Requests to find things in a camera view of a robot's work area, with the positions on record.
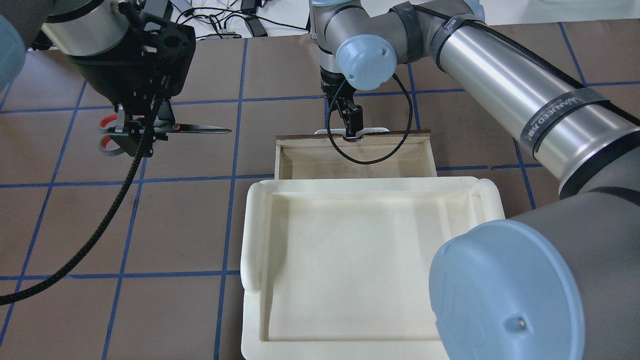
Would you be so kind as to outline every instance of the robotic arm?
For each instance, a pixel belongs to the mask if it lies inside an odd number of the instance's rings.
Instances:
[[[564,200],[438,251],[429,292],[449,357],[640,358],[638,119],[479,24],[478,0],[404,3],[377,17],[360,1],[311,4],[323,90],[340,99],[331,111],[361,118],[355,89],[430,56],[561,181]],[[347,137],[362,128],[345,123]]]
[[[152,143],[167,140],[167,133],[231,132],[214,126],[177,124],[173,116],[170,98],[182,91],[195,52],[191,26],[168,21],[164,14],[142,12],[134,2],[124,0],[7,1],[0,9],[17,30],[8,31],[8,35],[22,38],[28,46],[42,26],[93,89],[111,101],[118,116],[105,118],[100,124],[106,131],[101,143],[106,154],[134,156],[144,141],[142,156],[150,157]],[[22,41],[14,40],[13,44],[22,46]],[[12,54],[19,54],[18,58],[12,60]],[[24,51],[8,51],[4,60],[13,65],[16,75]],[[8,82],[2,80],[0,86]],[[157,120],[152,116],[153,134],[143,137],[143,119],[154,105]],[[109,127],[113,120],[115,126]],[[110,140],[118,144],[116,152],[106,150]]]

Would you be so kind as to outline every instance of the wooden drawer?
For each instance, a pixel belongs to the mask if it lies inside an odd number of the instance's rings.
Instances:
[[[334,135],[333,138],[347,155],[370,161],[388,154],[403,135],[404,131],[367,134],[358,142],[347,142],[342,135]],[[343,158],[326,135],[277,136],[275,179],[437,176],[430,135],[430,130],[412,131],[391,158],[373,165],[359,165]]]

